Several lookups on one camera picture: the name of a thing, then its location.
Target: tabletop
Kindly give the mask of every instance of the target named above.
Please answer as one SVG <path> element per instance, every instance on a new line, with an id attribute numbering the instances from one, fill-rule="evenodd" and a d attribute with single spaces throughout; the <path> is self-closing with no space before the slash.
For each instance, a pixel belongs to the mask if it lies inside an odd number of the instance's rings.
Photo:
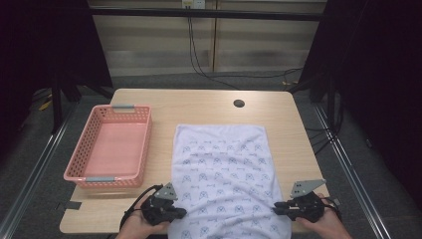
<path id="1" fill-rule="evenodd" d="M 171 180 L 173 138 L 180 123 L 256 124 L 266 129 L 283 197 L 290 199 L 295 181 L 322 175 L 294 99 L 286 92 L 120 89 L 111 105 L 149 105 L 152 130 L 143 183 L 134 189 L 81 189 L 71 201 L 60 229 L 64 233 L 115 233 L 123 212 L 146 188 Z M 316 189 L 328 195 L 323 185 Z M 305 228 L 293 223 L 294 232 Z"/>

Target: wooden table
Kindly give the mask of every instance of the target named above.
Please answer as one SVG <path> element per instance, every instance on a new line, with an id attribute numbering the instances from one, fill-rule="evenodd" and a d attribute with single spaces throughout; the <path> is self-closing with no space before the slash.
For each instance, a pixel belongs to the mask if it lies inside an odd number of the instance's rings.
<path id="1" fill-rule="evenodd" d="M 242 108 L 234 106 L 242 100 Z M 136 189 L 80 189 L 71 201 L 82 202 L 79 210 L 68 209 L 60 229 L 64 233 L 115 233 L 123 212 L 147 187 L 171 180 L 173 137 L 180 123 L 248 123 L 267 130 L 274 165 L 285 200 L 297 180 L 322 178 L 310 141 L 291 94 L 283 92 L 208 90 L 117 90 L 112 105 L 150 105 L 152 135 L 146 174 Z M 328 195 L 325 186 L 316 192 Z M 306 229 L 293 224 L 294 232 Z"/>

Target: electrical outlet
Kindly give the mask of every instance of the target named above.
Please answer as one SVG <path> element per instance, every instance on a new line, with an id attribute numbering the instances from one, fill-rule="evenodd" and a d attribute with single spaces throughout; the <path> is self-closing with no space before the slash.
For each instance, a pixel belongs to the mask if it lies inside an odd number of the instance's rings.
<path id="1" fill-rule="evenodd" d="M 186 8 L 194 8 L 193 7 L 193 0 L 182 0 L 182 8 L 186 9 Z"/>
<path id="2" fill-rule="evenodd" d="M 194 9 L 205 9 L 205 0 L 193 0 Z"/>

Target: gray floor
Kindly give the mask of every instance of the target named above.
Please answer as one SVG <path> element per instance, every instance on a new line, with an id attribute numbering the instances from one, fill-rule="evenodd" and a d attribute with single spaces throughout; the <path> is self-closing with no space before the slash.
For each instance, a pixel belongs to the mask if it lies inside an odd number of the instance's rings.
<path id="1" fill-rule="evenodd" d="M 279 73 L 268 73 L 268 76 Z M 258 76 L 260 73 L 242 73 Z M 287 80 L 295 80 L 289 75 Z M 288 88 L 282 84 L 284 78 L 254 79 L 245 77 L 217 78 L 241 90 L 282 91 Z M 115 78 L 114 87 L 118 88 L 164 88 L 164 89 L 223 89 L 234 90 L 223 84 L 212 82 L 196 74 L 171 76 L 150 76 L 142 78 Z M 63 179 L 63 172 L 75 145 L 81 135 L 85 121 L 93 106 L 108 104 L 109 100 L 86 89 L 84 96 L 72 114 L 66 133 L 56 148 L 40 183 L 23 214 L 13 238 L 106 238 L 106 235 L 65 235 L 60 232 L 59 224 L 63 211 L 56 210 L 59 203 L 66 203 L 75 187 Z M 321 128 L 317 119 L 315 105 L 311 104 L 307 92 L 294 95 L 305 127 Z M 0 170 L 0 219 L 3 220 L 18 197 L 29 174 L 50 138 L 52 128 L 52 108 L 38 111 L 42 102 L 35 102 L 31 114 L 23 127 L 15 146 L 10 149 L 8 163 Z M 318 150 L 326 142 L 325 133 L 309 130 L 311 144 Z M 379 154 L 369 148 L 366 136 L 345 112 L 339 138 L 347 152 L 362 184 L 370 195 L 375 208 L 379 211 L 392 238 L 422 238 L 422 214 L 415 207 L 406 191 L 395 180 L 382 163 Z M 376 238 L 366 215 L 348 182 L 337 157 L 328 144 L 317 156 L 319 167 L 327 187 L 333 197 L 342 205 L 340 210 L 343 222 L 354 238 Z M 314 233 L 293 235 L 293 238 L 318 238 Z"/>

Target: towel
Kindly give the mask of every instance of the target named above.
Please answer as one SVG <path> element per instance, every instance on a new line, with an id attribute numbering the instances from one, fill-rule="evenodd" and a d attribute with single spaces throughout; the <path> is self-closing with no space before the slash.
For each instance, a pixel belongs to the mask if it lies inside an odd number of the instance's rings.
<path id="1" fill-rule="evenodd" d="M 168 238 L 291 238 L 291 220 L 272 210 L 283 198 L 262 126 L 180 124 L 171 175 L 187 214 Z"/>

